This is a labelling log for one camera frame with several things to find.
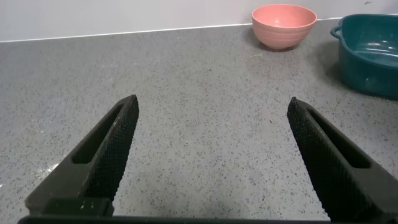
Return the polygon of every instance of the textured gripper pad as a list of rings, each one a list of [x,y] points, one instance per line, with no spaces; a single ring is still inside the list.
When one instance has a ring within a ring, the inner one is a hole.
[[[320,131],[315,120],[311,120],[309,111],[324,119],[311,106],[292,98],[287,117],[313,188],[333,222],[363,220],[375,212],[372,203],[358,189],[335,146],[327,141],[327,135]]]
[[[109,198],[113,201],[126,168],[132,137],[136,128],[139,109],[135,96],[126,103],[126,108],[119,115],[113,133],[105,142],[106,150],[99,159],[94,174],[86,189],[85,197]]]

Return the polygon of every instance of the container handle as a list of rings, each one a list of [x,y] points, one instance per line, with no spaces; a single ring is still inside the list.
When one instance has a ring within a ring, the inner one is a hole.
[[[332,28],[332,30],[330,30],[330,34],[333,37],[336,37],[337,39],[341,40],[341,36],[339,34],[337,34],[337,32],[340,31],[340,30],[341,30],[341,26],[334,27],[334,28]]]

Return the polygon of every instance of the teal container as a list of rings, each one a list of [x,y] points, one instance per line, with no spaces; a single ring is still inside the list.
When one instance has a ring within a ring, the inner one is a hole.
[[[398,98],[398,16],[346,16],[330,34],[340,40],[338,58],[348,86]]]

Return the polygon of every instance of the gray countertop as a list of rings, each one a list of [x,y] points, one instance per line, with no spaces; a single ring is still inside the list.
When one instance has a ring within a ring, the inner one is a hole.
[[[0,44],[0,222],[119,99],[140,116],[115,215],[327,219],[286,117],[306,101],[398,177],[398,103],[341,84],[318,22],[270,52],[251,26]]]

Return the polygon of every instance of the bowl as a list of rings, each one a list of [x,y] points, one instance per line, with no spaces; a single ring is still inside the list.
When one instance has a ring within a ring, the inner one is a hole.
[[[317,21],[317,15],[302,6],[270,4],[252,13],[256,37],[272,49],[299,44]]]
[[[340,40],[341,77],[350,88],[398,99],[397,24],[398,16],[357,14],[330,31]]]

